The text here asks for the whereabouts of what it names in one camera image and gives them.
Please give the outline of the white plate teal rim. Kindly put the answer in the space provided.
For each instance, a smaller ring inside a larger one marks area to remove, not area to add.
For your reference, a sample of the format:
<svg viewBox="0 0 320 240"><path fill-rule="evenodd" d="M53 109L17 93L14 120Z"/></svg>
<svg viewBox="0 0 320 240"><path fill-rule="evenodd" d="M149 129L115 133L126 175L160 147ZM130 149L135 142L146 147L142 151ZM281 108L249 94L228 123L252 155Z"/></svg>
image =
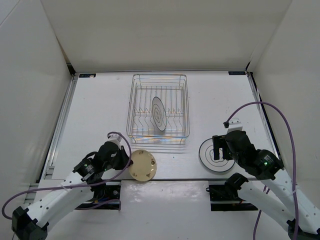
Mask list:
<svg viewBox="0 0 320 240"><path fill-rule="evenodd" d="M231 170L234 160L223 159L223 152L219 149L219 159L214 159L214 145L211 138L206 139L199 147L198 157L204 167L215 173L225 173Z"/></svg>

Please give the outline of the beige patterned plate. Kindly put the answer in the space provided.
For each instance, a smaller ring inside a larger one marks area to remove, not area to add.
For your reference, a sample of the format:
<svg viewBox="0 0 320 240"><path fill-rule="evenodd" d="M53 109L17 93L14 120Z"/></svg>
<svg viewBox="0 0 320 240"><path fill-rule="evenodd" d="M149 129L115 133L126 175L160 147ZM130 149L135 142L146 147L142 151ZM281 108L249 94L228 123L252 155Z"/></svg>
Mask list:
<svg viewBox="0 0 320 240"><path fill-rule="evenodd" d="M132 164L128 171L139 182L151 180L157 172L157 162L154 156L144 149L135 150L131 155Z"/></svg>

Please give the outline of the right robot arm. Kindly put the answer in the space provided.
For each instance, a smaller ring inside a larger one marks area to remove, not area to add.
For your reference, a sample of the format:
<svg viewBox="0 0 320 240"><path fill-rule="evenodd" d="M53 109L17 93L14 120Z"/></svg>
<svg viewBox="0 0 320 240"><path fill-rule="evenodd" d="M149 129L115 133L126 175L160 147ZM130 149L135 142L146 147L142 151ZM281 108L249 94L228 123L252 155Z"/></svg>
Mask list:
<svg viewBox="0 0 320 240"><path fill-rule="evenodd" d="M320 210L298 189L272 152L256 149L245 131L234 130L212 138L214 159L233 160L254 176L276 196L273 198L256 188L240 173L225 183L224 193L230 200L247 201L277 222L292 240L320 238Z"/></svg>

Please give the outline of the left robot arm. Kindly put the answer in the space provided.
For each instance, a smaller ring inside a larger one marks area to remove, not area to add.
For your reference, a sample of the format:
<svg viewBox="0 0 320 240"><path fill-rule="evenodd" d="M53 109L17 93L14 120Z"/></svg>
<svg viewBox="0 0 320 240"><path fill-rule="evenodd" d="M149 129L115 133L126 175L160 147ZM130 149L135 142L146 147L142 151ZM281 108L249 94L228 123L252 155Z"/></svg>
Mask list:
<svg viewBox="0 0 320 240"><path fill-rule="evenodd" d="M131 157L132 152L118 141L106 141L98 151L88 153L59 186L47 187L47 195L27 208L16 208L13 232L20 240L46 239L54 225L81 204L104 199L108 186L103 174L112 169L123 173L132 164Z"/></svg>

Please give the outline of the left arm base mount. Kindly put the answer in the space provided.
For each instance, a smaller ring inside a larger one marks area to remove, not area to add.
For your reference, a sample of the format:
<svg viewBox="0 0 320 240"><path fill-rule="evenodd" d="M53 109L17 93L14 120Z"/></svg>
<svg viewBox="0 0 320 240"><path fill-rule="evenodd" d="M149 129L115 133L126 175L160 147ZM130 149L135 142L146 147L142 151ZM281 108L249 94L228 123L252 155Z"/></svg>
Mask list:
<svg viewBox="0 0 320 240"><path fill-rule="evenodd" d="M80 204L76 210L121 210L121 183L108 182L100 187L93 196Z"/></svg>

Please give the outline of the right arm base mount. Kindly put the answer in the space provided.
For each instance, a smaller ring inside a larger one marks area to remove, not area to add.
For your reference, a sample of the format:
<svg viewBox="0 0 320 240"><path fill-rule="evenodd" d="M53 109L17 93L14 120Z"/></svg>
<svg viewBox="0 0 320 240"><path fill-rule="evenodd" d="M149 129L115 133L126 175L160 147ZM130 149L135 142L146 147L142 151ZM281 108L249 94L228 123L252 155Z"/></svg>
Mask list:
<svg viewBox="0 0 320 240"><path fill-rule="evenodd" d="M234 173L224 183L209 183L205 189L209 193L212 212L257 211L257 207L239 197L242 184L249 180L240 173Z"/></svg>

